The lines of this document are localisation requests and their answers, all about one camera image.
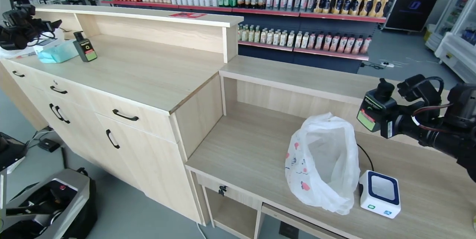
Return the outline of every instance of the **power strip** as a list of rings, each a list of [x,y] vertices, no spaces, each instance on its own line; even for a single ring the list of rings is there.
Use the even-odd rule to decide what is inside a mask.
[[[395,65],[393,65],[393,63],[388,63],[388,62],[382,62],[380,63],[381,66],[386,66],[388,68],[394,68]]]

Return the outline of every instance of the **white plastic bag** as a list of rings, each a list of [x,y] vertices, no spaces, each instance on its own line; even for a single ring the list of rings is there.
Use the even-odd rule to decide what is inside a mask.
[[[354,128],[331,113],[309,117],[291,137],[285,167],[301,202],[347,215],[360,174]]]

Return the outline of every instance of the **checkout counter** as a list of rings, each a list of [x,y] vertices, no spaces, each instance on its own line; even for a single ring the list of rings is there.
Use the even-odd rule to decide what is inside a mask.
[[[98,59],[0,61],[73,151],[202,225],[257,239],[269,215],[320,239],[476,236],[476,184],[464,168],[357,121],[378,78],[240,56],[243,17],[178,13],[38,6],[37,17],[84,31]],[[393,98],[405,104],[398,93]],[[377,172],[398,179],[402,209],[395,219],[362,209],[358,190],[344,216],[307,206],[289,190],[290,137],[306,117],[326,112],[354,126]],[[360,170],[370,169],[359,154]]]

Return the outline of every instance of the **refrigerator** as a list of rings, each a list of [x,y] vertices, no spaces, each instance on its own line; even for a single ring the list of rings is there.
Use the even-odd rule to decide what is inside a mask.
[[[440,63],[445,63],[466,83],[476,83],[475,3],[476,0],[464,2],[459,17],[435,50]]]
[[[437,23],[435,31],[431,34],[430,38],[425,43],[425,46],[432,51],[435,51],[438,48],[446,32],[451,32],[454,28],[456,21],[461,16],[468,1],[469,0],[450,0]]]

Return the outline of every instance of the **blue tissue box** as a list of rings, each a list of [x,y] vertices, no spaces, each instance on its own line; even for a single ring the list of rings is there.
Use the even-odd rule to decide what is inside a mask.
[[[61,63],[78,56],[73,40],[65,41],[59,45],[37,52],[42,63]]]

